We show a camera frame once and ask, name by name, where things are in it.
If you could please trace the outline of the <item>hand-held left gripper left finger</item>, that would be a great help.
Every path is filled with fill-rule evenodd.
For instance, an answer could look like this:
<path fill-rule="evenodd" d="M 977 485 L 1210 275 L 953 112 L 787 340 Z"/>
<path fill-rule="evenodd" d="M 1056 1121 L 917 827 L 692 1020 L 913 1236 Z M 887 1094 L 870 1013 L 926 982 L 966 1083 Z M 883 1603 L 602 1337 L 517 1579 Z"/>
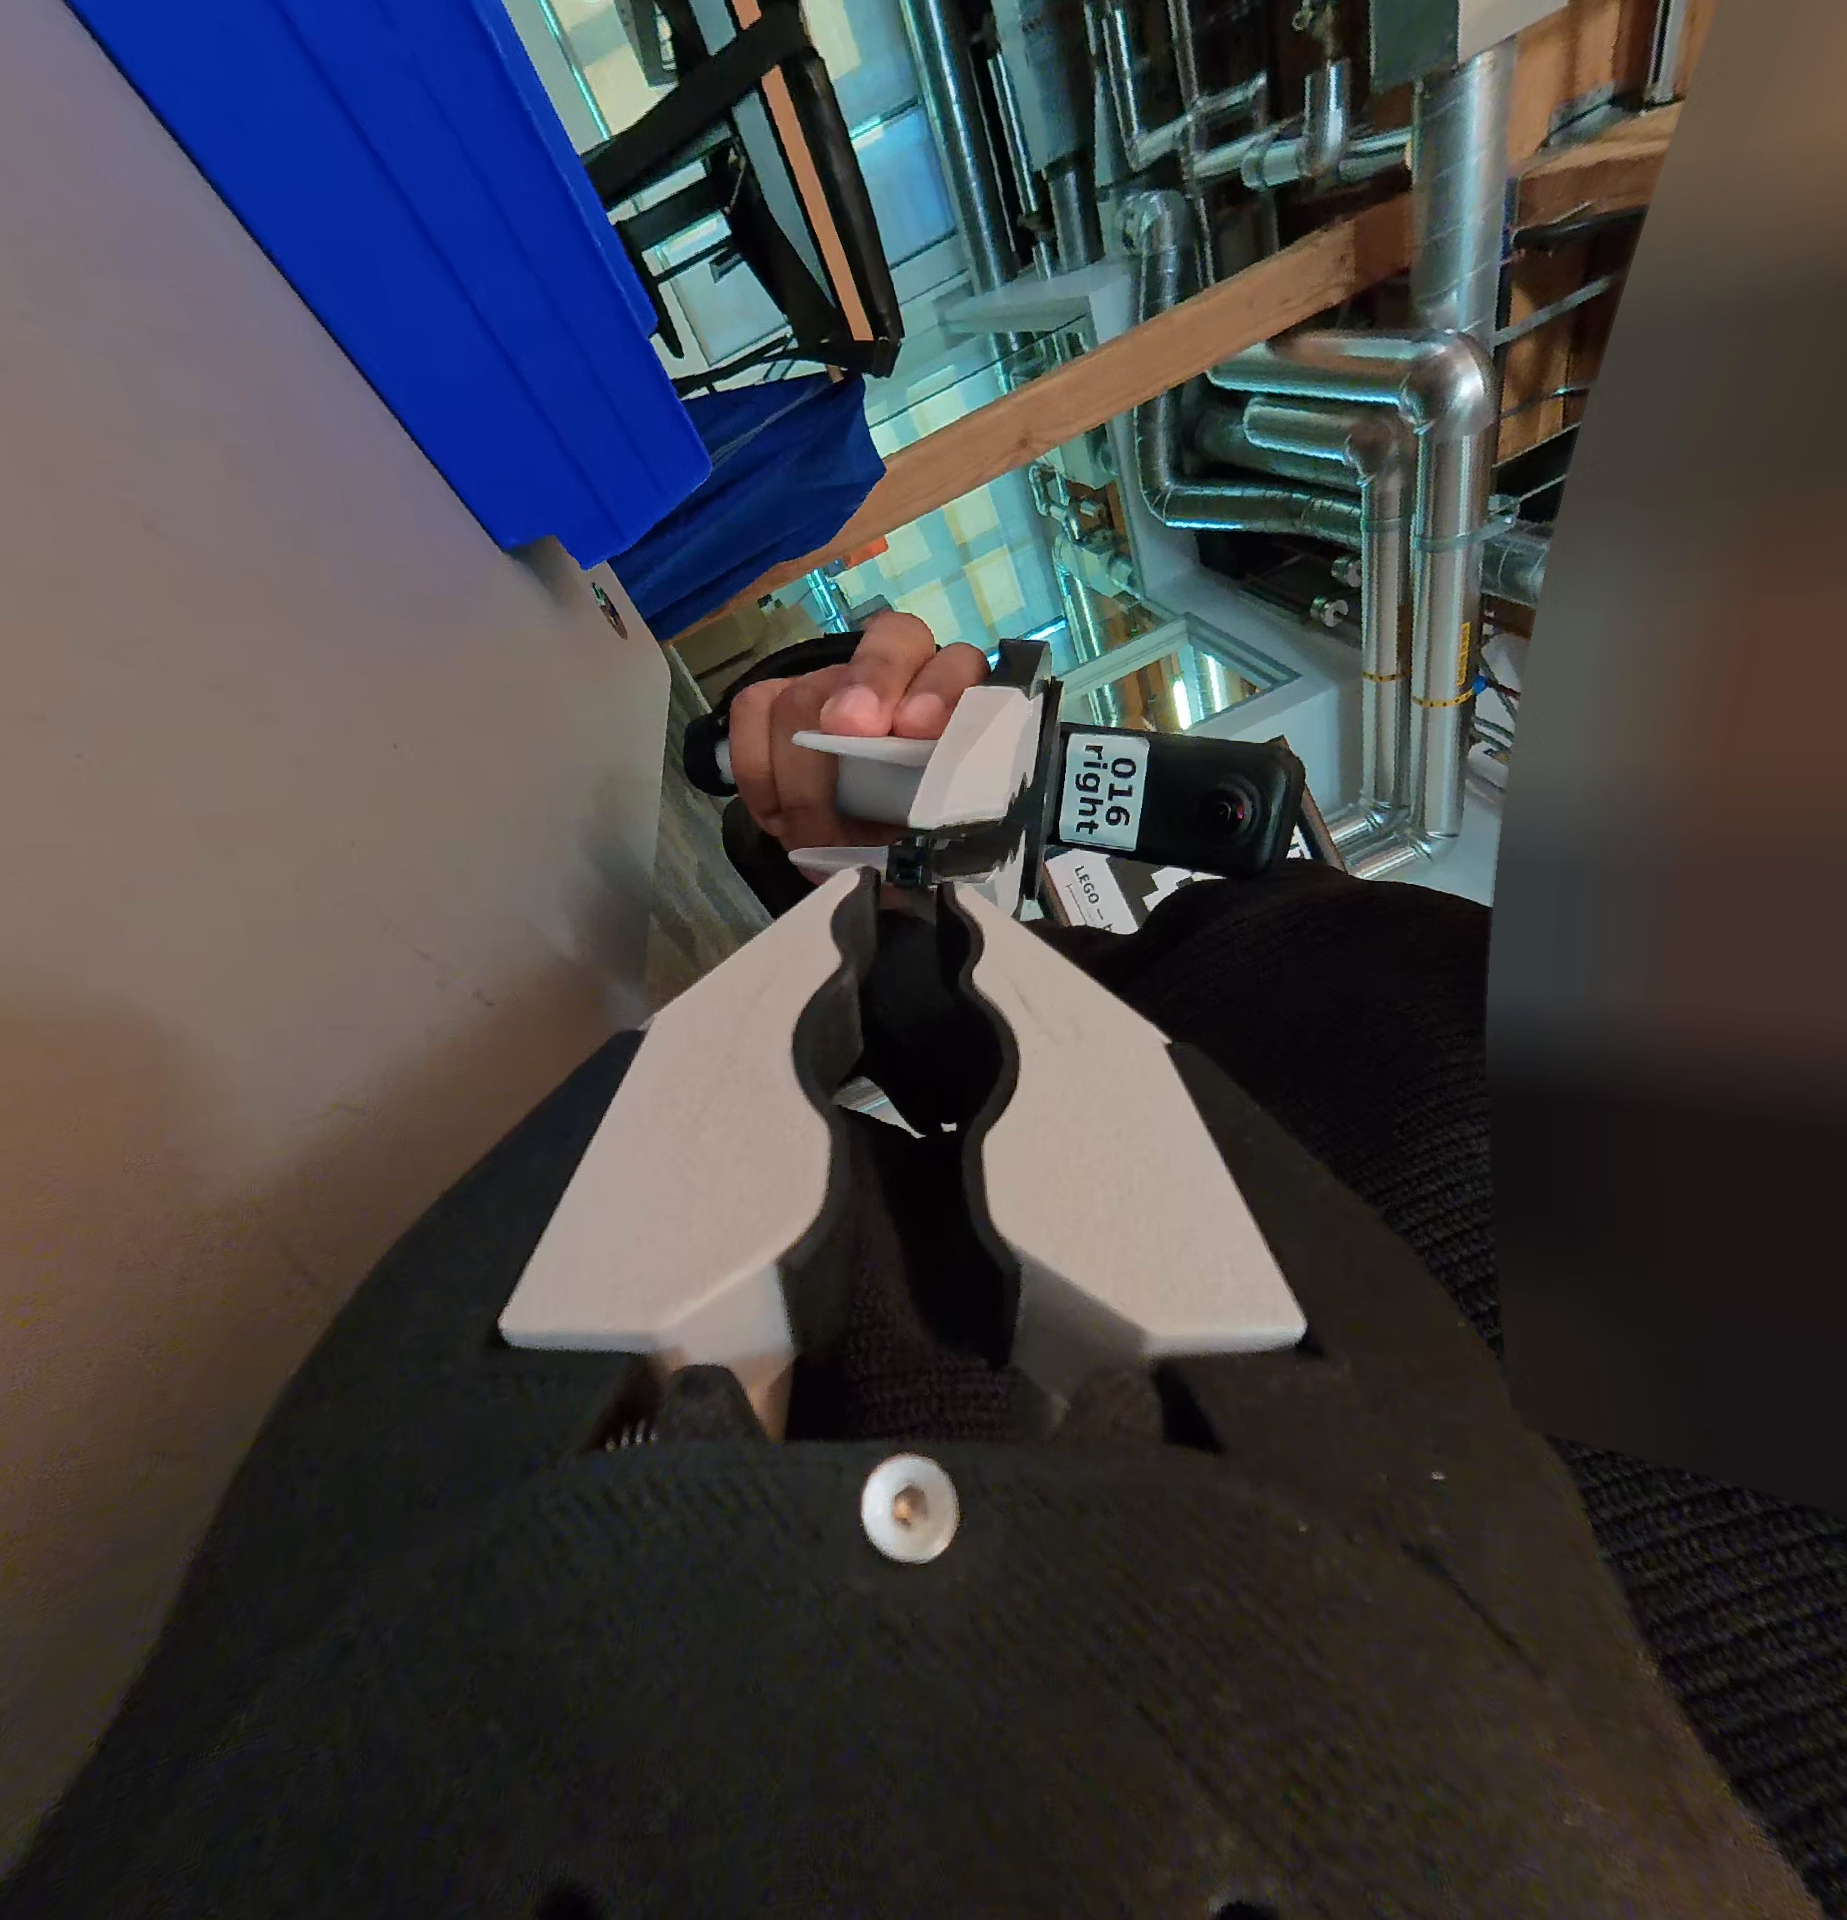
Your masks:
<path fill-rule="evenodd" d="M 721 1367 L 762 1427 L 846 1316 L 839 1088 L 863 1052 L 878 882 L 832 876 L 662 1008 L 502 1315 L 517 1350 Z"/>

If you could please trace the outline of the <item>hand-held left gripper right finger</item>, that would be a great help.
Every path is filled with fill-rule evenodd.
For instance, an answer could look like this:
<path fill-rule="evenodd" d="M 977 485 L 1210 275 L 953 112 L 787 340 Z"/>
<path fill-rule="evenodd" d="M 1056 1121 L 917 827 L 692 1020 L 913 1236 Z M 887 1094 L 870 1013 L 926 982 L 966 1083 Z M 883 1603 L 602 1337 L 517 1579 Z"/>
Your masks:
<path fill-rule="evenodd" d="M 982 891 L 941 904 L 1002 1043 L 972 1213 L 1015 1267 L 1014 1365 L 1072 1402 L 1112 1370 L 1291 1350 L 1301 1305 L 1168 1037 Z"/>

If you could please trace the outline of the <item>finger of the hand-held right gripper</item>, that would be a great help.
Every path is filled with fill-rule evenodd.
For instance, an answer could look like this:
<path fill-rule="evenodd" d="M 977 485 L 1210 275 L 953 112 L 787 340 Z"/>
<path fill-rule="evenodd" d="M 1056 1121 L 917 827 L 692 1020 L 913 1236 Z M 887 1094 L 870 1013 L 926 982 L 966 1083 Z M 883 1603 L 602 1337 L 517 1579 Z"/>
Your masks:
<path fill-rule="evenodd" d="M 1019 912 L 1027 886 L 1032 887 L 1031 835 L 1024 826 L 992 824 L 964 831 L 926 837 L 927 893 L 944 886 L 962 886 L 982 893 L 1000 912 Z"/>
<path fill-rule="evenodd" d="M 999 826 L 1031 782 L 1043 700 L 984 683 L 966 690 L 917 781 L 910 830 Z"/>

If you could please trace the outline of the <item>blue plastic bin with sticker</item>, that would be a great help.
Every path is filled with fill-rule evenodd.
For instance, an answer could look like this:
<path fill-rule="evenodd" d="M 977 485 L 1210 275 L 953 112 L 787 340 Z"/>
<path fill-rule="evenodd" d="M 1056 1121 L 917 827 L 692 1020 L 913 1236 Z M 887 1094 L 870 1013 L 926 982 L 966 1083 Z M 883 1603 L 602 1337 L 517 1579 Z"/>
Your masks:
<path fill-rule="evenodd" d="M 73 13 L 498 546 L 611 565 L 707 479 L 504 4 Z"/>

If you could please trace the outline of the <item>white board with black marker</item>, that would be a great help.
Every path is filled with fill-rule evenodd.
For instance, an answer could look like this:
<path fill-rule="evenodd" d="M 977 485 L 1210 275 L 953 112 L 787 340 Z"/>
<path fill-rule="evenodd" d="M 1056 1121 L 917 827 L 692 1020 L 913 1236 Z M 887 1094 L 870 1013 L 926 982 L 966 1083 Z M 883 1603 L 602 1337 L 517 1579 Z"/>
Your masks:
<path fill-rule="evenodd" d="M 1056 926 L 1131 934 L 1180 887 L 1207 880 L 1129 855 L 1051 848 L 1039 869 L 1037 902 Z"/>

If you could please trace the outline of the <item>person's right forearm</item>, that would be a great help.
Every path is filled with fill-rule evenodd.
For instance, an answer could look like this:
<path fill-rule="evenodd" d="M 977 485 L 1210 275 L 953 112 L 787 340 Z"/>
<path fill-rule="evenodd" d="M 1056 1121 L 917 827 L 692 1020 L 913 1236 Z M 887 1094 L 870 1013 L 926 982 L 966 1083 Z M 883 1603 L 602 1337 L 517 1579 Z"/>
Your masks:
<path fill-rule="evenodd" d="M 1067 974 L 1154 1024 L 1305 1315 L 1279 1361 L 1386 1393 L 1507 1400 L 1486 1114 L 1486 910 L 1284 861 L 1198 882 L 1133 934 L 1048 922 Z M 855 1121 L 887 1188 L 855 1236 L 835 1431 L 1029 1431 L 1008 1311 L 926 1177 L 948 1141 Z"/>

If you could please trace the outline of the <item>black-framed wooden table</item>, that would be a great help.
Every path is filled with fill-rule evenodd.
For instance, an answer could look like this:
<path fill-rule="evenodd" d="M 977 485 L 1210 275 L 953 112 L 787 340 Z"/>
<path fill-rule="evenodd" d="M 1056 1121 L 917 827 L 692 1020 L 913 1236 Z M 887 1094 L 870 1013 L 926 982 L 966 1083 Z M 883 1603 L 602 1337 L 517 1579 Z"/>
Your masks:
<path fill-rule="evenodd" d="M 795 2 L 627 4 L 625 37 L 666 51 L 655 103 L 580 156 L 654 308 L 654 337 L 685 343 L 663 304 L 673 271 L 648 254 L 720 224 L 779 318 L 760 345 L 674 375 L 678 397 L 753 368 L 826 366 L 884 378 L 904 343 L 899 301 L 859 161 L 806 13 Z"/>

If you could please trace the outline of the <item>person's right hand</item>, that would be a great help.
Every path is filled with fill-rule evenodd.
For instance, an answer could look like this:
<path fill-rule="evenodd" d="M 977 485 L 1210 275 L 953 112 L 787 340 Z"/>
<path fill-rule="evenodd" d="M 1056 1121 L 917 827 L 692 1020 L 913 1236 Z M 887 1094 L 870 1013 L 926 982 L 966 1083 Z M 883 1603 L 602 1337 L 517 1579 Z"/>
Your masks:
<path fill-rule="evenodd" d="M 838 807 L 839 758 L 801 748 L 799 733 L 936 740 L 960 700 L 984 686 L 982 647 L 938 645 L 917 616 L 872 616 L 846 660 L 803 675 L 775 672 L 728 701 L 721 848 L 769 917 L 787 916 L 823 876 L 796 853 L 884 847 L 895 827 L 849 818 Z"/>

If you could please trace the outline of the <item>metal ventilation ducts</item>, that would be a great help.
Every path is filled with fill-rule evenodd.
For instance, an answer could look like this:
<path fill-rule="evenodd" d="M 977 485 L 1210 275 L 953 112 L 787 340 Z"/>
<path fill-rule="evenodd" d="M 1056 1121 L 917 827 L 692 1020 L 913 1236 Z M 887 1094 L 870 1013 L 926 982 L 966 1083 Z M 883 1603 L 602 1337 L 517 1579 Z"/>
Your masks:
<path fill-rule="evenodd" d="M 1499 424 L 1496 311 L 1511 175 L 1517 40 L 1560 4 L 1366 4 L 1366 77 L 1411 88 L 1404 131 L 1353 121 L 1351 60 L 1303 4 L 1323 57 L 1303 106 L 1276 124 L 1215 140 L 1252 93 L 1192 90 L 1168 128 L 1126 131 L 1126 163 L 1180 163 L 1183 192 L 1125 198 L 1133 316 L 1146 323 L 1203 291 L 1192 198 L 1210 181 L 1270 200 L 1285 190 L 1411 177 L 1408 331 L 1299 329 L 1249 345 L 1126 413 L 1118 441 L 1137 524 L 1174 535 L 1330 543 L 1361 584 L 1361 771 L 1323 824 L 1351 876 L 1398 880 L 1463 827 L 1469 700 L 1482 649 Z"/>

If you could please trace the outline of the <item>wooden ceiling beam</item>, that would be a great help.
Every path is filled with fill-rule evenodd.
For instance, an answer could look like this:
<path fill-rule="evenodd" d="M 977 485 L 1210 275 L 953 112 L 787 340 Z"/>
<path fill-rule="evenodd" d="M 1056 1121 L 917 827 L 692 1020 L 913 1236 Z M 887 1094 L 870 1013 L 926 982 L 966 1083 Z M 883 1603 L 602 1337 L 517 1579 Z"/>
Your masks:
<path fill-rule="evenodd" d="M 1554 228 L 1579 216 L 1628 213 L 1652 201 L 1679 108 L 1633 116 L 1574 146 L 1526 161 L 1511 182 L 1514 225 Z M 1092 427 L 1268 343 L 1319 313 L 1381 286 L 1411 263 L 1411 200 L 1397 196 L 1259 261 L 1168 313 L 1133 323 L 1080 361 L 887 457 L 865 505 L 828 540 L 775 565 L 720 608 L 742 607 L 877 540 L 964 494 L 1024 467 Z"/>

